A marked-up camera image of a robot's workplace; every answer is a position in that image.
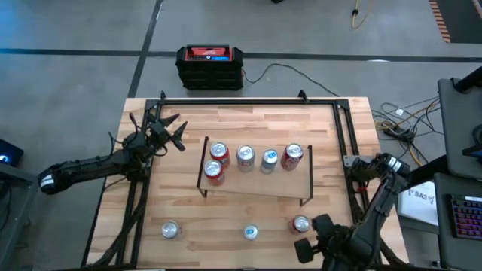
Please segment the black diagonal support bar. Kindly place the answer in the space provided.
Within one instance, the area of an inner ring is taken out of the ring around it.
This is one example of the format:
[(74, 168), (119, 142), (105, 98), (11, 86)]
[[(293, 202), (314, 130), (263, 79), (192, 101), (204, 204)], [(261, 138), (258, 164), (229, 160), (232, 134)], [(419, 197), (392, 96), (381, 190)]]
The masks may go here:
[(449, 175), (450, 171), (447, 165), (447, 156), (443, 155), (424, 166), (421, 166), (410, 173), (410, 181), (407, 189), (411, 189), (419, 184), (425, 183), (433, 179), (434, 174), (442, 173)]

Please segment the silver soda can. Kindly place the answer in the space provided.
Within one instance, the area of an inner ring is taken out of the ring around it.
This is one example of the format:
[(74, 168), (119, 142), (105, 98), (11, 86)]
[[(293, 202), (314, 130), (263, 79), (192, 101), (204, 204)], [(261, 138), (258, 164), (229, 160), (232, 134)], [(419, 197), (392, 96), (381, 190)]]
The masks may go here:
[(165, 239), (175, 239), (181, 232), (181, 226), (176, 221), (167, 221), (161, 227), (161, 234)]
[(255, 150), (249, 145), (242, 145), (236, 152), (237, 168), (241, 172), (250, 172), (255, 165)]

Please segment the slim silver blue drink can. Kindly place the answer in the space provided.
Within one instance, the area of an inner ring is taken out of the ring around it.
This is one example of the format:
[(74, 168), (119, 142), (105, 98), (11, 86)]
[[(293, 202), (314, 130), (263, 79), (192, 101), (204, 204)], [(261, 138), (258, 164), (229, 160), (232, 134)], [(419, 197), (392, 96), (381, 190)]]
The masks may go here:
[(248, 224), (243, 229), (243, 235), (247, 240), (256, 240), (259, 236), (259, 229), (255, 224)]
[(260, 170), (264, 174), (270, 174), (276, 168), (278, 153), (274, 149), (268, 149), (263, 153)]

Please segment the red Coca-Cola can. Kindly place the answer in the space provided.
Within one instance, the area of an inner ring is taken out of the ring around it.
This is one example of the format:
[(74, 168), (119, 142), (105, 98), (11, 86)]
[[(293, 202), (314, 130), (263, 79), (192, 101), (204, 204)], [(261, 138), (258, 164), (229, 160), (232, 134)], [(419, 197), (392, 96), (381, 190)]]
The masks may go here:
[(280, 164), (287, 171), (294, 170), (304, 155), (303, 148), (297, 143), (287, 145), (280, 159)]
[(293, 234), (302, 234), (310, 230), (310, 219), (305, 215), (295, 215), (289, 222), (288, 228)]

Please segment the dark grey desk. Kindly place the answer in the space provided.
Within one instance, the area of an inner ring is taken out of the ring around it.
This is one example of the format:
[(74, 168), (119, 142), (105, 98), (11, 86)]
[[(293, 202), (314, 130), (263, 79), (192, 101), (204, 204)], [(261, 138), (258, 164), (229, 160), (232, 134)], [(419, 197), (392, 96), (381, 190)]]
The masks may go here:
[(482, 197), (482, 181), (437, 173), (434, 183), (441, 266), (461, 271), (482, 271), (482, 241), (454, 238), (447, 208), (448, 194)]

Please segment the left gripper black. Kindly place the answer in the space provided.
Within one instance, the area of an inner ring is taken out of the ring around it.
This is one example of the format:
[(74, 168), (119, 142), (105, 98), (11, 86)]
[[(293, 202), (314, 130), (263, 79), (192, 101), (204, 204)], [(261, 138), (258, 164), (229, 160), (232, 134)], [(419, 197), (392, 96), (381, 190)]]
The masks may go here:
[(148, 149), (165, 148), (168, 142), (172, 142), (179, 151), (184, 151), (182, 135), (188, 122), (185, 121), (174, 133), (167, 129), (174, 123), (180, 114), (174, 114), (164, 118), (148, 118), (145, 127), (145, 144)]

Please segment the red-orange Fanta can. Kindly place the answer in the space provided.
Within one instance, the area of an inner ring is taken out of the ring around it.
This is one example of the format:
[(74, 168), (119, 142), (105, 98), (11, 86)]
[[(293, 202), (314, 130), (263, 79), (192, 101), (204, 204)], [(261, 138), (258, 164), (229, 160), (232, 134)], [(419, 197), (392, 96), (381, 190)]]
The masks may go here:
[(224, 169), (217, 160), (208, 160), (203, 168), (204, 175), (212, 186), (221, 186), (224, 183)]
[(230, 165), (230, 153), (228, 146), (223, 142), (214, 142), (210, 147), (210, 156), (217, 160), (223, 167)]

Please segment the red black power station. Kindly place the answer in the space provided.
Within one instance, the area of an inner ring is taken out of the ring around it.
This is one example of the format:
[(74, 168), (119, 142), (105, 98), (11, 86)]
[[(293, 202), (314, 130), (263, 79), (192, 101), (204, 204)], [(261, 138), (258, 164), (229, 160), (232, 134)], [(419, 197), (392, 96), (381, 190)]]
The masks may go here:
[(240, 90), (244, 53), (229, 45), (192, 45), (176, 52), (175, 66), (188, 90)]

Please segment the black metal table frame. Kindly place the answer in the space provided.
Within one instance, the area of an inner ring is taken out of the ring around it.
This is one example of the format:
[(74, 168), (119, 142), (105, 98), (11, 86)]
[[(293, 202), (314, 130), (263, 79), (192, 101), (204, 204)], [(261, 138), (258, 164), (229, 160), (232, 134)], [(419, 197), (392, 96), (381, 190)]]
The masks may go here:
[[(301, 269), (288, 220), (296, 214), (329, 214), (353, 221), (343, 173), (348, 154), (374, 155), (380, 142), (368, 99), (232, 98), (167, 99), (163, 115), (180, 114), (188, 125), (184, 151), (170, 148), (153, 162), (144, 220), (127, 237), (124, 262), (140, 269)], [(313, 146), (313, 199), (209, 192), (196, 187), (204, 138), (230, 145)], [(165, 239), (161, 227), (176, 221), (182, 229)], [(255, 224), (256, 240), (243, 229)]]

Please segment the grey metal workbench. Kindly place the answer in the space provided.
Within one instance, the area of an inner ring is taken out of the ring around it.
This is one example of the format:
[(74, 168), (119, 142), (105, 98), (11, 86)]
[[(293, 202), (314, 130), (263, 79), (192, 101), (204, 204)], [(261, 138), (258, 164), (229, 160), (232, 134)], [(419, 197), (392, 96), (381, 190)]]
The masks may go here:
[(43, 189), (53, 186), (53, 175), (42, 178), (0, 163), (0, 270), (6, 270), (20, 235), (33, 218), (50, 216), (51, 201)]

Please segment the black computer with blue light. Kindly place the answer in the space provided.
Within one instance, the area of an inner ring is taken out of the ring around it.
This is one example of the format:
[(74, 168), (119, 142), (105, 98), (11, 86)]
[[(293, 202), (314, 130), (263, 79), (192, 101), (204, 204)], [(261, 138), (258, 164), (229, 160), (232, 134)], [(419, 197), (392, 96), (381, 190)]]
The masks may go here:
[(18, 166), (24, 150), (11, 144), (3, 139), (0, 139), (0, 163), (8, 164), (10, 166)]

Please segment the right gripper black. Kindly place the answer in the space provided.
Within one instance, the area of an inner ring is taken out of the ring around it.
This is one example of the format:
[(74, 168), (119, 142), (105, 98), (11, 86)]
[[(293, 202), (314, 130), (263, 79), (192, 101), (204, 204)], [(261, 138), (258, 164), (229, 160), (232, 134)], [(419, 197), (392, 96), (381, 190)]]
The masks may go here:
[[(317, 234), (314, 254), (321, 254), (325, 260), (332, 260), (335, 263), (352, 263), (348, 249), (353, 233), (351, 227), (334, 225), (328, 214), (313, 218), (312, 227)], [(307, 238), (296, 241), (294, 248), (300, 263), (305, 264), (313, 261), (313, 249)]]

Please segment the white paper sign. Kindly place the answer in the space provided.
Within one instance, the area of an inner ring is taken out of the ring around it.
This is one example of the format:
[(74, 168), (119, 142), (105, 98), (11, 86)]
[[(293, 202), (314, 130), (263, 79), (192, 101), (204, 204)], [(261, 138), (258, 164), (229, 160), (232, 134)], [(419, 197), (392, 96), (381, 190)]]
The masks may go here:
[(398, 214), (438, 226), (435, 184), (427, 181), (398, 195)]

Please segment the backlit black keyboard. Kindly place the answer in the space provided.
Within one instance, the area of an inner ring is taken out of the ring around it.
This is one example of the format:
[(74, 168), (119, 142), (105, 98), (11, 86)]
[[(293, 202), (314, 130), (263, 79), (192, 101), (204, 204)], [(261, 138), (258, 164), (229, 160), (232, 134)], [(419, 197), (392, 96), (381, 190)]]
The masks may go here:
[(448, 194), (447, 204), (453, 237), (482, 241), (482, 197)]

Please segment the wooden shelf with black legs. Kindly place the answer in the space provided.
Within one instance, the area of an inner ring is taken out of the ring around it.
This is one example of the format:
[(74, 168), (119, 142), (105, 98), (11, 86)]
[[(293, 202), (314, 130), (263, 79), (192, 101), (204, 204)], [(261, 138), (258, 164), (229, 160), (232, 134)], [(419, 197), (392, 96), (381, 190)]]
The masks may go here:
[(299, 200), (301, 206), (313, 198), (313, 146), (303, 146), (304, 155), (291, 171), (277, 165), (273, 172), (265, 174), (261, 171), (261, 157), (270, 146), (254, 146), (255, 164), (251, 171), (243, 172), (236, 164), (236, 155), (230, 155), (230, 165), (224, 170), (224, 181), (220, 185), (212, 184), (205, 174), (204, 167), (212, 158), (209, 150), (212, 142), (204, 138), (202, 158), (196, 187), (201, 196), (206, 198), (208, 192), (244, 193), (259, 196), (288, 197)]

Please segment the grey desk top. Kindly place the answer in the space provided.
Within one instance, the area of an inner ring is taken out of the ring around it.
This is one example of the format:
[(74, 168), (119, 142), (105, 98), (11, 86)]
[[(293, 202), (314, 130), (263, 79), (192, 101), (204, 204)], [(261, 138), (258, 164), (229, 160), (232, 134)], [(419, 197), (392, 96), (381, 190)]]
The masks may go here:
[(482, 179), (482, 164), (462, 151), (476, 145), (472, 132), (482, 125), (482, 88), (459, 93), (449, 79), (438, 81), (447, 167), (453, 175)]

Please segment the black pole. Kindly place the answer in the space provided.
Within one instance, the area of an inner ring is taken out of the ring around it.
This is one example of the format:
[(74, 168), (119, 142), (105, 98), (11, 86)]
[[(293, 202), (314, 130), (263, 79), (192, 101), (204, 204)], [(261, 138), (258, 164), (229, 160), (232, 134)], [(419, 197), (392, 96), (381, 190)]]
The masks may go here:
[(470, 93), (473, 87), (482, 87), (482, 66), (463, 79), (452, 78), (451, 81), (457, 92), (462, 94)]

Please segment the black mat with orange stripe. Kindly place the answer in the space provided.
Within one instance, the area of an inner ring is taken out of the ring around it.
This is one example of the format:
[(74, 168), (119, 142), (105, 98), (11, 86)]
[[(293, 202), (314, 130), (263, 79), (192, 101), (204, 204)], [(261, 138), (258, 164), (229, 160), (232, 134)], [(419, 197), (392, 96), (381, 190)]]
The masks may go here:
[(446, 43), (482, 44), (482, 0), (429, 0)]

